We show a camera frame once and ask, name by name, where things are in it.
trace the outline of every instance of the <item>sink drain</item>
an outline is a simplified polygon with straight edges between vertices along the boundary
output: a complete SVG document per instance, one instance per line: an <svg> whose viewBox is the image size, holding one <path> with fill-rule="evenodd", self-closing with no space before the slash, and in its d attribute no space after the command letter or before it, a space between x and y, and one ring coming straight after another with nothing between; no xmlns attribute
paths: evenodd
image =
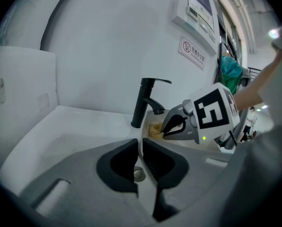
<svg viewBox="0 0 282 227"><path fill-rule="evenodd" d="M135 166L133 169L133 177L135 179L135 182L142 182L145 179L145 173L142 169L142 167Z"/></svg>

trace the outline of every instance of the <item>person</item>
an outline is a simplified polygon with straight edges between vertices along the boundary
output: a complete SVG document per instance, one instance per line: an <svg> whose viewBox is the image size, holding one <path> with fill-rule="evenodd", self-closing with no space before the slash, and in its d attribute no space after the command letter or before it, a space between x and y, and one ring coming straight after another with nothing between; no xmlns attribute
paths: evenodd
<svg viewBox="0 0 282 227"><path fill-rule="evenodd" d="M240 140L240 142L247 140L247 135L249 135L251 125L254 121L256 121L256 114L255 114L255 107L252 106L252 107L250 107L250 114L246 118L246 125L245 125L245 128L243 130L244 135L243 135L242 139Z"/></svg>
<svg viewBox="0 0 282 227"><path fill-rule="evenodd" d="M259 89L268 81L282 61L282 28L279 28L278 31L280 37L272 40L272 47L276 51L274 60L256 76L250 85L233 95L238 111L263 102Z"/></svg>

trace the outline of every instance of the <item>no smoking sign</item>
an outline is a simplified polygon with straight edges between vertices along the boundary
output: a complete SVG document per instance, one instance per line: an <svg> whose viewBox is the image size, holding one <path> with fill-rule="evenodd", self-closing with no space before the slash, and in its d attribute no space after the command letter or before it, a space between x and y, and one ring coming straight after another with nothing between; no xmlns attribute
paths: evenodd
<svg viewBox="0 0 282 227"><path fill-rule="evenodd" d="M181 36L179 52L204 69L206 55L186 37Z"/></svg>
<svg viewBox="0 0 282 227"><path fill-rule="evenodd" d="M190 44L186 41L183 43L183 48L186 52L190 52L191 50Z"/></svg>

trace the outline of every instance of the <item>white wall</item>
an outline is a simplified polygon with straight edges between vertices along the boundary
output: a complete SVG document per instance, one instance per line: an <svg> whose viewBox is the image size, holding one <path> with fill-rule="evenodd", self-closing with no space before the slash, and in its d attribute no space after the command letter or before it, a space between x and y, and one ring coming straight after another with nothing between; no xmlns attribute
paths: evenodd
<svg viewBox="0 0 282 227"><path fill-rule="evenodd" d="M0 23L0 46L40 49L47 22L59 0L16 0Z"/></svg>
<svg viewBox="0 0 282 227"><path fill-rule="evenodd" d="M273 128L273 121L268 115L257 111L256 116L257 121L252 131L259 131L260 133L263 133Z"/></svg>
<svg viewBox="0 0 282 227"><path fill-rule="evenodd" d="M152 92L165 108L211 84L216 57L202 70L179 54L181 35L206 50L170 21L171 11L172 0L64 0L42 44L57 56L59 103L133 113L143 77L173 82Z"/></svg>
<svg viewBox="0 0 282 227"><path fill-rule="evenodd" d="M0 46L4 81L0 92L5 92L0 100L0 167L17 143L57 106L55 62L52 53Z"/></svg>
<svg viewBox="0 0 282 227"><path fill-rule="evenodd" d="M271 63L275 57L275 50L271 47L272 38L268 32L278 27L274 12L251 14L256 40L256 53L249 53L247 57L248 67L262 70Z"/></svg>

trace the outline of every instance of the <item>sink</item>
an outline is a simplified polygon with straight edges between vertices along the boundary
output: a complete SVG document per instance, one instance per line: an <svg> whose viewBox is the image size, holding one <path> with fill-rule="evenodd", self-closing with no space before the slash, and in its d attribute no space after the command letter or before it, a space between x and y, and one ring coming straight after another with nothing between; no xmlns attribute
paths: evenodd
<svg viewBox="0 0 282 227"><path fill-rule="evenodd" d="M144 179L144 181L136 182L136 183L138 185L139 200L141 201L142 205L144 206L144 208L147 210L149 214L153 213L155 207L157 182L154 179L153 175L151 174L150 170L147 168L146 164L144 164L142 157L143 156L142 139L143 138L150 139L149 136L150 122L163 122L168 112L169 110L165 110L163 114L155 115L152 110L147 111L145 115L145 119L143 120L141 126L142 132L141 132L141 140L139 141L139 157L138 157L138 161L136 162L136 166L142 167L142 169L145 172L146 178ZM194 140L163 140L162 139L160 141L166 141L174 145L179 145L192 149L220 152L218 145L213 140L207 141L205 144L201 144L201 145L195 143Z"/></svg>
<svg viewBox="0 0 282 227"><path fill-rule="evenodd" d="M13 149L0 169L0 184L16 194L73 153L125 139L140 139L131 114L57 106Z"/></svg>

